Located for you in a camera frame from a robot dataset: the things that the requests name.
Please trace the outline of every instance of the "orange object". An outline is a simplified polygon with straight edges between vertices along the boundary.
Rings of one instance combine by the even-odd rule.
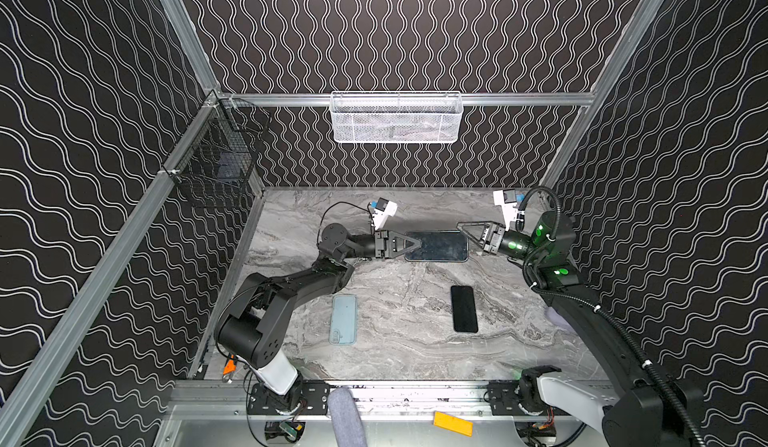
[[[237,365],[235,365],[234,360],[227,360],[226,365],[224,366],[224,375],[234,372],[235,369],[237,369]]]
[[[435,412],[435,425],[455,433],[464,434],[467,437],[472,437],[472,423],[453,415]]]

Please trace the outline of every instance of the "wavy line wallpaper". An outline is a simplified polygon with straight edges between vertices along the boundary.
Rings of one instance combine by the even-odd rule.
[[[768,445],[768,0],[666,0],[558,184],[604,305]]]
[[[23,445],[152,445],[249,211],[195,209],[171,194]]]
[[[0,405],[204,93],[158,0],[0,0]]]
[[[224,91],[581,92],[639,0],[184,0]]]
[[[253,111],[237,105],[244,116]],[[467,107],[454,144],[338,144],[327,108],[280,108],[256,143],[256,169],[268,186],[533,186],[577,112]]]

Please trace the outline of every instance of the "gray marble surface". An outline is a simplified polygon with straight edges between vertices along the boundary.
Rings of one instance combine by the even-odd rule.
[[[380,196],[398,203],[386,228],[401,233],[454,230],[465,220],[503,222],[490,190],[271,190],[242,279],[309,267],[317,257],[322,212],[339,200],[365,206]],[[526,218],[528,228],[535,225],[536,202]],[[346,205],[334,207],[328,222],[341,222],[351,233],[368,231],[366,214]],[[326,296],[296,309],[284,352],[307,377],[322,379],[515,379],[541,364],[582,379],[605,378],[581,339],[544,316],[544,302],[525,286],[517,267],[502,257],[480,257],[472,245],[470,250],[464,263],[356,260],[341,291],[357,296],[356,343],[330,344],[332,296]],[[454,332],[451,285],[475,289],[478,333]],[[207,378],[220,377],[223,362],[214,359]]]

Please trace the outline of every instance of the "light blue phone case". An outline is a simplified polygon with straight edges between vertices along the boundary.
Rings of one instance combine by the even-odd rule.
[[[357,297],[333,296],[331,334],[329,342],[336,346],[351,346],[357,340]]]

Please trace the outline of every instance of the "wire basket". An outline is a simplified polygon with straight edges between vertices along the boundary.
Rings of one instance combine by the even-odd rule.
[[[458,92],[332,92],[333,140],[341,144],[452,144],[464,106]]]
[[[234,208],[252,196],[248,187],[254,170],[254,145],[269,126],[270,115],[259,109],[258,122],[245,127],[226,109],[216,109],[188,150],[181,172],[172,178],[192,206]]]

